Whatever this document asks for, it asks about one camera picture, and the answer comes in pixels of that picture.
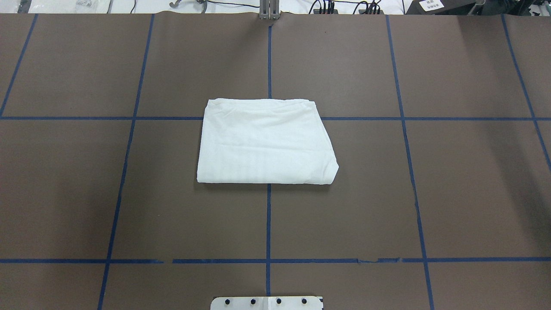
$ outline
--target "metal bracket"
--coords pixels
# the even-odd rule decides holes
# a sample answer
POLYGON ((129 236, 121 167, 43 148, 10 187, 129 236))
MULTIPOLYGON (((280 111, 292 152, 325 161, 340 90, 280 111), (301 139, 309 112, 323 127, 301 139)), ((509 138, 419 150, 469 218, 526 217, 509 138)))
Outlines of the metal bracket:
POLYGON ((323 298, 316 296, 217 297, 210 310, 323 310, 323 298))
POLYGON ((279 19, 279 0, 260 0, 260 19, 279 19))

